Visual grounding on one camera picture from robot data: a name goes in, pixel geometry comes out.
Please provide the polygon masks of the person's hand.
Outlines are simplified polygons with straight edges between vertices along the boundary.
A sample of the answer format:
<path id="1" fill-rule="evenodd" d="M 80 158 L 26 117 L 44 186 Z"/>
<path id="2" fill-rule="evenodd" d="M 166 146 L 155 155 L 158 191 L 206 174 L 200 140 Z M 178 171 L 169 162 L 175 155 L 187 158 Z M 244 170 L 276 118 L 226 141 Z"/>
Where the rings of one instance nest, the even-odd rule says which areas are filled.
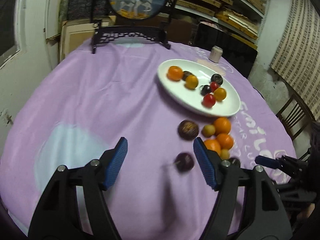
<path id="1" fill-rule="evenodd" d="M 293 214 L 290 219 L 291 220 L 308 219 L 310 217 L 310 215 L 313 213 L 314 209 L 315 209 L 315 204 L 311 203 L 307 209 L 305 209 L 304 211 L 300 212 L 299 214 Z"/>

